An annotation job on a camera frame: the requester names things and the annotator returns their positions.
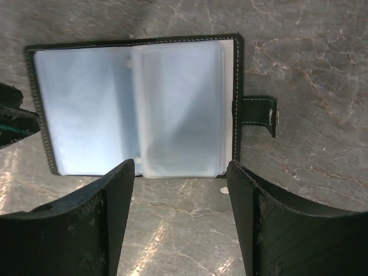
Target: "black plastic object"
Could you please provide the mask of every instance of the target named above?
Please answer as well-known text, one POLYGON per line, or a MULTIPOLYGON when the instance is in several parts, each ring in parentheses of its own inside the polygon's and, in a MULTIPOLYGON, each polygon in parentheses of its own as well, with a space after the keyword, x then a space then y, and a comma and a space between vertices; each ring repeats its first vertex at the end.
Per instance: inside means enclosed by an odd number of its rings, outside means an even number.
POLYGON ((126 160, 65 197, 0 216, 0 274, 115 276, 134 174, 126 160))
POLYGON ((22 102, 22 92, 0 83, 0 149, 40 130, 37 113, 20 109, 22 102))
POLYGON ((368 275, 368 213, 306 200, 236 161, 227 180, 247 276, 368 275))

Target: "gray marble countertop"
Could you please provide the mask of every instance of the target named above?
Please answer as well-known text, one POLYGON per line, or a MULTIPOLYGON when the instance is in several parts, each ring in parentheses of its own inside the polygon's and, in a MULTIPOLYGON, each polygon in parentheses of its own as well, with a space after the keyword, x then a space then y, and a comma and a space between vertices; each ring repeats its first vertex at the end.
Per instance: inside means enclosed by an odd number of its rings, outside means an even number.
MULTIPOLYGON (((244 127, 241 163, 302 197, 368 210, 367 0, 0 0, 0 81, 33 110, 29 44, 241 33, 244 94, 278 98, 277 138, 244 127)), ((0 213, 91 178, 56 177, 36 134, 0 155, 0 213)), ((223 179, 137 179, 119 275, 242 275, 223 179)))

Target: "black leather wallet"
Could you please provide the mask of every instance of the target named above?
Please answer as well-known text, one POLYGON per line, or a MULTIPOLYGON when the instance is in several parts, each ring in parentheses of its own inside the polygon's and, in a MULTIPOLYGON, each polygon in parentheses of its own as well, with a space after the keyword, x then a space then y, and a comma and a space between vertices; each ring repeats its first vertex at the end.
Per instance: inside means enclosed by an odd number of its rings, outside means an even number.
POLYGON ((243 97, 243 52, 238 34, 26 47, 52 172, 221 177, 242 125, 275 136, 277 100, 243 97))

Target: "white stitching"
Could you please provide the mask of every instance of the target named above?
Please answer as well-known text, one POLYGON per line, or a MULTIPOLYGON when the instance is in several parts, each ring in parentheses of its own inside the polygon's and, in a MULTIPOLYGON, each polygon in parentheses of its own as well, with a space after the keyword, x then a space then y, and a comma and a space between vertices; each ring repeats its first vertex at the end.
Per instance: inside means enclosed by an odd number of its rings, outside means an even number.
MULTIPOLYGON (((236 43, 236 84, 235 84, 235 142, 234 142, 234 146, 233 146, 233 156, 234 158, 236 157, 236 145, 237 145, 237 107, 238 107, 238 103, 239 103, 239 55, 240 55, 240 50, 239 50, 239 42, 235 37, 210 37, 207 39, 180 39, 180 40, 162 40, 162 41, 154 41, 154 42, 144 42, 144 43, 127 43, 127 44, 108 44, 108 45, 85 45, 85 46, 74 46, 74 47, 55 47, 55 48, 46 48, 46 49, 29 49, 26 51, 26 63, 27 63, 27 68, 28 68, 28 77, 29 77, 29 82, 30 82, 30 87, 31 87, 31 91, 32 91, 32 95, 33 95, 33 99, 34 99, 34 104, 36 106, 36 110, 40 116, 40 124, 41 124, 41 128, 45 129, 45 122, 43 120, 42 117, 42 112, 41 112, 41 102, 38 99, 38 93, 36 91, 36 81, 35 81, 35 76, 32 73, 32 65, 30 62, 30 56, 29 53, 30 52, 36 52, 36 51, 46 51, 46 50, 53 50, 53 49, 81 49, 81 48, 103 48, 103 47, 118 47, 118 46, 138 46, 138 45, 149 45, 149 44, 163 44, 163 43, 177 43, 177 42, 188 42, 188 41, 210 41, 210 40, 228 40, 228 39, 232 39, 235 41, 236 43)), ((55 164, 53 162, 53 158, 52 158, 52 154, 50 152, 50 141, 48 139, 47 134, 45 133, 45 131, 43 131, 43 133, 41 132, 41 135, 43 137, 44 140, 44 145, 47 151, 47 157, 48 157, 48 161, 51 167, 51 170, 54 173, 58 173, 57 168, 55 167, 55 164)))
POLYGON ((236 43, 236 84, 235 84, 235 142, 233 156, 236 158, 236 145, 237 145, 237 104, 238 104, 238 93, 239 93, 239 42, 234 38, 236 43))
POLYGON ((248 98, 243 98, 244 101, 270 101, 270 102, 274 102, 272 99, 248 99, 248 98))
POLYGON ((29 49, 27 50, 27 52, 46 51, 46 50, 55 50, 55 49, 62 50, 62 49, 104 48, 104 47, 118 47, 118 46, 127 47, 127 46, 139 46, 139 45, 149 45, 149 44, 177 43, 177 42, 188 42, 188 41, 226 40, 226 39, 233 39, 238 44, 237 40, 233 37, 212 37, 209 39, 180 39, 180 40, 162 40, 162 41, 154 41, 154 42, 126 43, 126 44, 85 45, 85 46, 72 46, 72 47, 29 49))
POLYGON ((257 124, 257 125, 266 125, 266 126, 271 126, 269 124, 266 124, 265 122, 247 122, 247 121, 242 121, 242 124, 257 124))

